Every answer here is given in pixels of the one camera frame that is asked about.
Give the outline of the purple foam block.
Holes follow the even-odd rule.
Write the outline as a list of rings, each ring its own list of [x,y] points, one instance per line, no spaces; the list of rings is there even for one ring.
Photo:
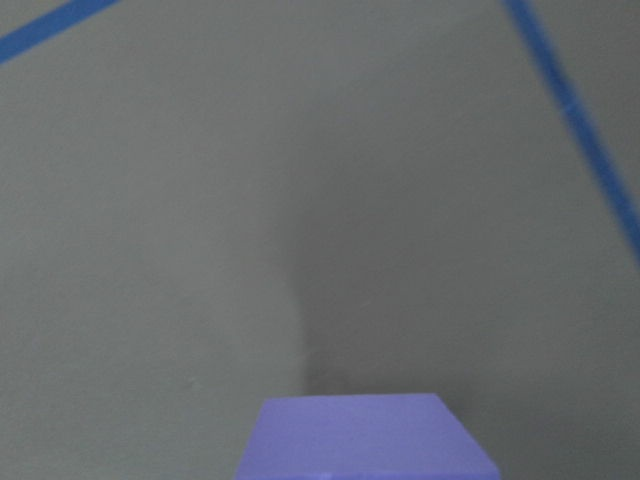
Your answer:
[[[265,401],[238,479],[498,479],[496,464],[435,394]]]

